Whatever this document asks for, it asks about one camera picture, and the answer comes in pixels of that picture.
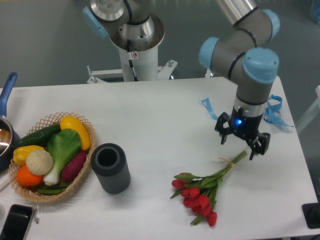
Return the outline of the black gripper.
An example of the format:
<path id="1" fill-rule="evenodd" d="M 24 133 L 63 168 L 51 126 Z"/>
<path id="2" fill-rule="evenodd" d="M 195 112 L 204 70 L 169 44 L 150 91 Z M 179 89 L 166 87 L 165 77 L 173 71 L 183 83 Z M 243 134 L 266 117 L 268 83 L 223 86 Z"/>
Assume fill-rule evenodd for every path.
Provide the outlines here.
<path id="1" fill-rule="evenodd" d="M 223 112 L 217 119 L 215 130 L 221 137 L 221 144 L 227 141 L 230 134 L 245 140 L 251 149 L 249 159 L 254 156 L 264 155 L 269 148 L 271 135 L 267 132 L 260 133 L 259 126 L 262 119 L 262 114 L 259 116 L 244 116 L 234 108 L 232 109 L 231 117 Z"/>

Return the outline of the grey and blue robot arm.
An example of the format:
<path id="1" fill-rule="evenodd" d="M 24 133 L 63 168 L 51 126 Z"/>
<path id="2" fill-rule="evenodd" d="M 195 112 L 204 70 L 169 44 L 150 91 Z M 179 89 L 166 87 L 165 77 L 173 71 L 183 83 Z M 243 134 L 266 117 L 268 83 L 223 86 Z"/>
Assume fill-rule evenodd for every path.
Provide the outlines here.
<path id="1" fill-rule="evenodd" d="M 208 38 L 199 50 L 199 62 L 237 85 L 231 115 L 222 113 L 215 125 L 222 142 L 233 134 L 263 155 L 269 133 L 260 133 L 265 105 L 279 67 L 278 55 L 265 45 L 278 33 L 280 21 L 271 10 L 261 10 L 253 0 L 220 0 L 235 31 L 226 40 Z M 82 11 L 87 25 L 118 48 L 126 82 L 151 81 L 158 73 L 158 47 L 165 29 L 150 11 L 147 0 L 92 0 Z"/>

